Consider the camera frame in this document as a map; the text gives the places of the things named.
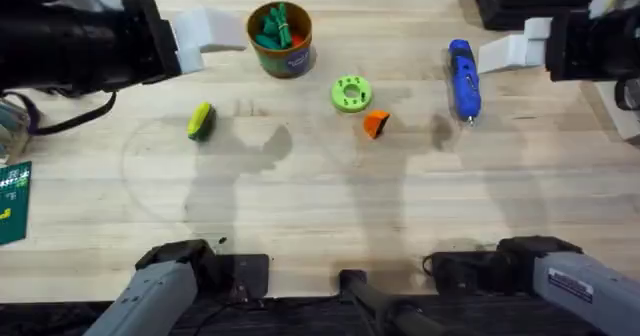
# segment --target yellow-green sponge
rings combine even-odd
[[[196,141],[206,140],[216,121],[216,110],[208,102],[201,103],[193,112],[189,125],[187,126],[187,135]]]

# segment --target wooden table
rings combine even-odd
[[[200,5],[246,18],[271,0],[156,1],[167,18]],[[274,296],[330,294],[342,268],[428,292],[423,255],[512,235],[554,235],[640,277],[640,151],[590,83],[483,76],[469,128],[449,111],[445,50],[501,36],[474,0],[290,1],[313,20],[305,76],[273,79],[251,49],[213,54],[204,72],[126,89],[105,118],[32,140],[28,238],[0,249],[1,302],[113,299],[152,246],[190,238],[269,254]],[[392,113],[380,139],[331,105],[345,74]],[[105,98],[38,104],[62,120]],[[202,101],[219,120],[198,145],[186,124]]]

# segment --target white bracket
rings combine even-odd
[[[225,12],[208,8],[185,11],[171,22],[182,73],[204,69],[202,53],[247,48],[242,21]]]
[[[478,73],[544,65],[551,18],[531,18],[522,35],[509,35],[480,47]]]

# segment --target label sticker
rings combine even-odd
[[[551,285],[559,287],[583,301],[593,303],[593,286],[588,283],[554,268],[549,268],[547,279]]]
[[[299,74],[307,69],[309,64],[309,49],[298,50],[287,57],[287,67],[294,74]]]

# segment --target green ring toy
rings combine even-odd
[[[359,97],[349,97],[347,88],[358,90]],[[342,112],[360,112],[367,108],[373,99],[369,82],[360,76],[347,75],[339,78],[331,88],[331,102]]]

